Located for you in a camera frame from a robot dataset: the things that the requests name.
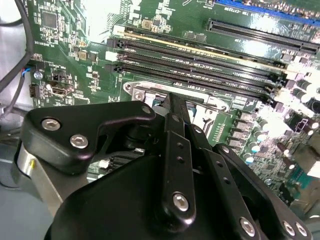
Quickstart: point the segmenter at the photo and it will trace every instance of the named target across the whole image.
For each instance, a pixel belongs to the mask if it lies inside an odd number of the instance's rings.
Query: black pcie slot
[[[247,88],[248,91],[250,92],[256,92],[256,93],[263,93],[265,92],[265,86],[266,84],[263,82],[256,82],[256,81],[251,81],[247,80],[244,78],[239,78],[239,77],[234,77],[234,76],[229,76],[225,74],[220,74],[217,72],[211,72],[203,69],[196,69],[193,67],[187,67],[183,64],[180,63],[175,63],[174,66],[170,62],[166,62],[162,59],[157,59],[157,58],[151,58],[151,57],[143,57],[143,56],[138,56],[132,53],[126,53],[126,60],[129,61],[136,61],[137,63],[143,63],[147,64],[150,66],[160,66],[160,67],[168,67],[171,68],[171,72],[174,74],[176,72],[179,72],[184,75],[190,75],[190,74],[196,74],[197,78],[202,78],[202,79],[210,79],[210,81],[215,81],[217,83],[226,83],[229,85],[234,85],[235,87],[245,89]]]
[[[116,41],[116,40],[108,39],[108,43],[107,43],[108,46],[113,47],[113,48],[116,47],[117,44],[115,44],[114,41]],[[124,44],[125,48],[145,51],[145,52],[149,52],[151,54],[153,52],[157,52],[157,53],[163,54],[164,57],[166,56],[168,58],[177,58],[177,59],[182,59],[182,60],[184,59],[184,60],[188,60],[188,61],[193,61],[197,64],[203,64],[203,65],[209,65],[209,66],[215,65],[219,68],[224,68],[224,69],[231,70],[231,71],[238,71],[238,72],[241,72],[242,74],[251,75],[253,77],[256,76],[257,78],[264,78],[266,80],[271,77],[275,77],[275,78],[278,77],[278,75],[276,75],[274,73],[270,73],[269,71],[256,69],[256,68],[249,67],[249,66],[234,64],[234,63],[222,61],[220,59],[217,60],[217,59],[213,59],[213,58],[209,58],[209,57],[198,56],[198,55],[194,55],[192,53],[177,51],[174,49],[164,48],[164,47],[151,45],[151,44],[147,44],[147,43],[143,43],[143,42],[131,41],[131,40],[127,40],[127,39],[119,40],[119,42],[121,42],[121,44]]]
[[[148,77],[160,78],[167,81],[169,80],[173,83],[192,84],[195,87],[218,90],[226,94],[234,93],[234,94],[237,94],[238,96],[241,96],[244,98],[250,98],[252,100],[262,101],[264,103],[269,99],[269,97],[263,93],[248,92],[245,90],[233,88],[230,86],[224,86],[224,85],[216,84],[213,82],[203,82],[202,80],[197,80],[197,79],[188,78],[185,76],[173,75],[172,73],[153,70],[145,66],[136,66],[136,65],[122,63],[118,66],[112,66],[112,70],[117,72],[125,71],[125,72],[140,74]]]
[[[262,40],[273,41],[278,44],[284,44],[296,48],[302,48],[305,50],[315,50],[318,52],[320,49],[320,44],[315,44],[307,41],[297,40],[290,37],[280,36],[264,31],[259,31],[255,29],[250,29],[247,27],[242,27],[234,24],[225,23],[222,21],[211,20],[209,19],[209,28],[214,29],[222,29],[222,30],[230,30],[234,33],[242,33],[246,36],[260,38]]]
[[[136,34],[142,34],[146,37],[155,38],[155,39],[162,40],[162,41],[169,42],[169,43],[181,44],[181,47],[183,47],[183,45],[185,45],[185,44],[188,44],[189,47],[198,48],[198,49],[202,49],[202,50],[206,50],[206,51],[211,51],[213,53],[219,53],[219,54],[223,54],[226,56],[232,56],[232,57],[239,58],[239,59],[246,59],[246,60],[254,61],[256,63],[271,65],[271,66],[275,66],[278,68],[285,68],[286,67],[286,65],[280,61],[275,61],[275,60],[268,59],[265,57],[260,57],[260,56],[253,56],[253,55],[246,54],[246,53],[239,53],[239,52],[236,52],[236,51],[233,51],[230,49],[224,49],[224,48],[221,48],[218,46],[214,46],[214,48],[216,50],[213,50],[213,49],[210,49],[213,46],[209,45],[209,44],[194,42],[194,41],[190,41],[190,40],[187,40],[184,38],[179,38],[179,37],[166,35],[166,34],[162,34],[162,33],[158,33],[158,32],[143,30],[143,29],[129,27],[129,26],[125,27],[125,31],[136,33]]]
[[[313,55],[317,54],[318,52],[318,49],[304,47],[303,45],[299,46],[299,45],[289,44],[283,41],[278,41],[276,39],[254,35],[249,32],[246,32],[244,28],[242,29],[242,31],[240,31],[238,29],[233,29],[229,24],[226,24],[226,25],[229,25],[229,27],[223,27],[220,25],[215,25],[214,23],[215,21],[212,21],[212,20],[210,21],[210,23],[208,24],[207,31],[211,33],[233,37],[236,39],[243,39],[247,41],[258,42],[258,43],[270,45],[279,49],[287,49],[295,52],[301,52],[301,53],[313,54]]]

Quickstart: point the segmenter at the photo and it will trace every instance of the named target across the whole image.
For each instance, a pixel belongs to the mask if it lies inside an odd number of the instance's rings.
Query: black cable
[[[16,27],[16,26],[19,26],[20,24],[22,24],[22,18],[16,20],[16,21],[13,21],[13,22],[0,22],[0,27],[7,27],[7,28],[10,28],[10,27]]]
[[[0,81],[0,93],[12,82],[16,75],[23,69],[29,62],[33,52],[34,52],[34,39],[32,36],[32,30],[28,16],[25,10],[25,6],[21,0],[14,0],[15,4],[21,15],[24,31],[25,31],[25,41],[26,49],[25,54],[22,59],[11,69],[10,72]]]
[[[14,108],[14,106],[18,100],[18,97],[21,93],[24,82],[25,82],[25,77],[23,75],[21,75],[18,87],[16,88],[15,94],[14,94],[10,104],[4,108],[3,114],[0,115],[0,121],[11,113],[11,110]]]

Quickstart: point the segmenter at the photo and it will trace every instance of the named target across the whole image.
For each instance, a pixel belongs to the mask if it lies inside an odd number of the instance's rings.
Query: blue wire
[[[30,68],[27,68],[26,70],[24,70],[23,72],[22,72],[22,77],[25,77],[25,74],[27,73],[27,72],[30,72]]]

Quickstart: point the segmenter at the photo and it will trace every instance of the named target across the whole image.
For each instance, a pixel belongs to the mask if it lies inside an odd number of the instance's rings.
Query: pcie slot
[[[302,40],[297,40],[294,38],[280,36],[280,35],[264,32],[264,31],[259,31],[259,30],[255,30],[255,29],[250,29],[247,27],[229,24],[229,23],[225,23],[225,22],[217,21],[217,20],[209,19],[208,27],[209,27],[209,29],[230,30],[234,33],[239,32],[239,33],[242,33],[242,34],[249,36],[249,37],[260,38],[262,40],[272,41],[272,42],[275,42],[278,44],[284,44],[284,45],[288,45],[288,46],[292,46],[292,47],[296,47],[296,48],[302,48],[302,49],[306,49],[306,50],[310,50],[310,51],[312,51],[312,50],[318,51],[318,49],[320,49],[319,44],[315,44],[315,43],[311,43],[311,42],[307,42],[307,41],[302,41]]]
[[[111,47],[114,47],[117,45],[117,44],[111,43],[113,41],[115,40],[108,39],[108,43]],[[139,51],[149,52],[151,54],[153,52],[158,52],[163,54],[164,57],[166,56],[168,58],[173,57],[177,59],[185,59],[188,61],[193,61],[195,63],[203,64],[207,66],[215,65],[215,66],[218,66],[219,68],[225,68],[231,71],[239,71],[242,74],[252,75],[253,77],[256,76],[257,78],[262,78],[266,80],[270,77],[278,77],[276,74],[270,73],[269,71],[265,71],[265,70],[261,70],[261,69],[257,69],[249,66],[234,64],[234,63],[226,62],[220,59],[217,60],[217,59],[213,59],[205,56],[195,55],[192,53],[177,51],[174,49],[164,48],[164,47],[151,45],[143,42],[126,40],[126,39],[120,40],[119,42],[121,42],[121,44],[124,44],[123,46],[124,48],[130,48],[136,51],[139,50]]]
[[[231,30],[228,28],[223,28],[223,27],[215,27],[213,26],[209,26],[207,28],[207,31],[211,32],[211,33],[215,33],[215,34],[221,34],[221,35],[225,35],[225,36],[229,36],[235,39],[242,39],[242,40],[247,40],[247,41],[253,41],[253,42],[258,42],[258,43],[262,43],[262,44],[266,44],[266,45],[270,45],[279,49],[286,49],[286,50],[291,50],[291,51],[295,51],[295,52],[301,52],[301,53],[306,53],[306,54],[316,54],[317,50],[315,49],[301,49],[300,47],[297,46],[290,46],[288,44],[284,44],[284,43],[277,43],[275,41],[271,41],[271,40],[264,40],[260,38],[257,38],[256,36],[249,36],[248,34],[244,34],[242,32],[237,32],[235,30]]]
[[[136,65],[130,65],[127,63],[122,63],[118,66],[112,67],[112,70],[118,71],[118,72],[125,71],[125,72],[140,74],[148,77],[160,78],[163,80],[172,81],[173,83],[187,83],[187,84],[195,85],[195,87],[201,87],[201,88],[207,88],[207,89],[211,88],[213,90],[222,91],[227,94],[234,93],[245,98],[251,98],[251,99],[263,101],[263,102],[266,102],[269,98],[268,95],[264,93],[248,92],[248,91],[237,89],[231,86],[225,86],[225,85],[217,84],[213,82],[204,82],[202,80],[197,80],[194,78],[174,75],[171,72],[167,73],[159,70],[153,70],[150,67],[145,67],[145,66],[136,66]]]
[[[135,28],[135,27],[129,27],[126,26],[125,27],[125,31],[126,32],[131,32],[131,33],[137,33],[137,34],[142,34],[146,37],[151,37],[151,38],[155,38],[155,39],[159,39],[159,40],[163,40],[165,42],[169,42],[169,43],[176,43],[176,44],[180,44],[181,47],[183,47],[185,44],[188,44],[191,47],[194,48],[198,48],[198,49],[202,49],[202,50],[206,50],[206,51],[211,51],[213,53],[219,53],[219,54],[223,54],[226,56],[231,56],[231,57],[235,57],[235,58],[240,58],[240,59],[246,59],[249,61],[254,61],[256,63],[260,63],[260,64],[265,64],[265,65],[271,65],[271,66],[276,66],[279,68],[285,68],[286,65],[283,64],[282,62],[279,61],[275,61],[272,59],[268,59],[268,58],[264,58],[264,57],[260,57],[260,56],[253,56],[253,55],[249,55],[246,53],[239,53],[230,49],[225,49],[225,48],[221,48],[218,46],[214,46],[215,50],[212,49],[212,45],[209,44],[205,44],[205,43],[199,43],[199,42],[194,42],[194,41],[189,41],[187,39],[182,39],[179,37],[174,37],[171,35],[166,35],[166,34],[161,34],[158,32],[152,32],[152,31],[147,31],[147,30],[143,30],[143,29],[139,29],[139,28]]]
[[[244,10],[247,10],[247,11],[249,10],[251,12],[268,14],[270,16],[274,16],[274,17],[278,17],[278,18],[284,18],[284,19],[287,19],[289,21],[293,21],[293,22],[297,22],[297,23],[301,23],[301,24],[312,25],[312,26],[315,26],[315,27],[320,27],[320,21],[319,20],[307,19],[307,18],[295,16],[295,15],[290,15],[290,14],[287,14],[287,13],[284,13],[284,12],[280,12],[280,11],[266,9],[266,8],[259,7],[259,6],[244,5],[243,3],[237,2],[237,1],[234,1],[234,0],[216,0],[216,2],[218,4],[232,6],[232,7],[237,8],[237,9],[244,9]]]
[[[197,74],[196,78],[202,78],[202,79],[210,79],[211,81],[215,82],[225,82],[228,84],[240,84],[242,86],[241,88],[248,88],[248,91],[256,91],[258,93],[263,93],[264,87],[267,85],[264,82],[257,82],[257,81],[251,81],[248,79],[240,78],[240,77],[234,77],[234,76],[229,76],[225,74],[221,74],[218,72],[211,72],[208,70],[204,69],[196,69],[194,67],[188,67],[183,64],[175,62],[174,65],[170,62],[166,62],[162,59],[157,59],[157,58],[151,58],[151,57],[143,57],[143,56],[138,56],[132,53],[126,53],[126,60],[129,61],[136,61],[138,63],[143,63],[151,66],[166,66],[171,68],[172,72],[180,72],[185,75],[190,75],[190,74]]]

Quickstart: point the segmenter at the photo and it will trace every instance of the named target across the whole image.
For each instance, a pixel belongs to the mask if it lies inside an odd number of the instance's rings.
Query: motherboard
[[[187,101],[288,206],[320,191],[320,1],[26,0],[35,108]],[[93,163],[95,180],[143,155]]]

